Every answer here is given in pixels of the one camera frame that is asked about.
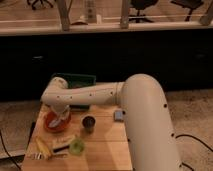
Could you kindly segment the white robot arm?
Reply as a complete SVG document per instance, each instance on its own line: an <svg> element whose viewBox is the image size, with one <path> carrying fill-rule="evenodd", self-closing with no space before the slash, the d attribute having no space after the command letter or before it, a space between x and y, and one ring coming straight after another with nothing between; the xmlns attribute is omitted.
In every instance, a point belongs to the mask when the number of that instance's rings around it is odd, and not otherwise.
<svg viewBox="0 0 213 171"><path fill-rule="evenodd" d="M182 171L167 100L159 82L135 74L123 82L70 89L51 79L41 101L58 115L70 105L117 105L122 110L134 171Z"/></svg>

